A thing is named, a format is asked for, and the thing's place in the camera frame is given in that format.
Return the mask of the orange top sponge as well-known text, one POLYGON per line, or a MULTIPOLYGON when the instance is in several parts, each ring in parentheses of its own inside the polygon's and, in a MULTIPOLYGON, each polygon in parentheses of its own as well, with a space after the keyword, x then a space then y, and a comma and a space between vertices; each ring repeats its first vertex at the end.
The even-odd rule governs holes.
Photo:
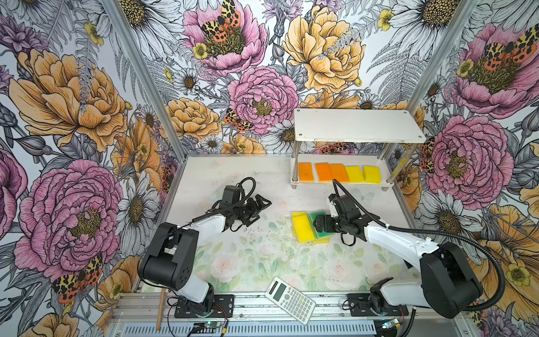
POLYGON ((329 164, 333 179, 340 183, 348 183, 349 177, 343 164, 329 164))

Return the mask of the orange sponge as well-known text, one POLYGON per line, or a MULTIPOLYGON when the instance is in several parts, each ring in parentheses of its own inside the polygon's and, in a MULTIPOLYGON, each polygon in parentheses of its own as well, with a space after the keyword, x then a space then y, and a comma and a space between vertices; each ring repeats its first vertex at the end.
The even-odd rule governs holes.
POLYGON ((316 163, 315 168, 320 183, 330 183, 334 179, 329 163, 316 163))
POLYGON ((348 183, 349 177, 343 164, 329 164, 333 179, 340 183, 348 183))
POLYGON ((309 162, 301 162, 298 164, 298 177, 302 183, 313 183, 314 174, 312 164, 309 162))

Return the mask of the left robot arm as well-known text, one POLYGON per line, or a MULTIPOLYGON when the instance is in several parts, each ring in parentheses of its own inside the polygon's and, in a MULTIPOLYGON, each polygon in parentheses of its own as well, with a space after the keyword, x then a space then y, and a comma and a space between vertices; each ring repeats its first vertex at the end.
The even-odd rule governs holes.
POLYGON ((269 199, 256 195, 199 216, 186 226, 162 223, 140 262, 139 278, 152 286, 171 289, 192 303, 209 301, 211 285, 194 272, 197 247, 236 221, 246 227, 252 225, 271 205, 269 199))

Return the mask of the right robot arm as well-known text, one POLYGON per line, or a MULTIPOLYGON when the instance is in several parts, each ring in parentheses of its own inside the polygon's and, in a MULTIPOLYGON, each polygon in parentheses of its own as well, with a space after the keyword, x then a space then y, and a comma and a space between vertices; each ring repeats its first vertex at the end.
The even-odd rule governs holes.
POLYGON ((463 250, 454 243, 439 244, 430 237, 417 237, 407 228, 392 227, 379 216, 362 211, 348 196, 332 194, 328 205, 330 212, 314 219, 317 232, 348 234, 374 244, 420 273, 418 281, 388 277, 372 286, 370 302, 374 312, 382 313, 389 306, 419 306, 454 318, 483 294, 463 250))

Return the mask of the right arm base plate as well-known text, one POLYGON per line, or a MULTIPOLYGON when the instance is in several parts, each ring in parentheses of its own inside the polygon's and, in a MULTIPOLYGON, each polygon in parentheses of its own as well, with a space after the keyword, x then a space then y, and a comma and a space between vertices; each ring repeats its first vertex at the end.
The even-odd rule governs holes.
POLYGON ((391 306, 384 300, 371 299, 370 293, 349 293, 342 304, 352 317, 406 317, 406 306, 391 306))

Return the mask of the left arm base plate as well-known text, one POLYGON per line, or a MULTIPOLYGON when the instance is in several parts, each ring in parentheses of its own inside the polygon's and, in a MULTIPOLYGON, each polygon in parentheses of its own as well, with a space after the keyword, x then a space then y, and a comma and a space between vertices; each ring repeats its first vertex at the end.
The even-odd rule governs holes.
POLYGON ((211 295, 202 303, 180 297, 173 308, 176 319, 232 318, 235 296, 231 294, 211 295))

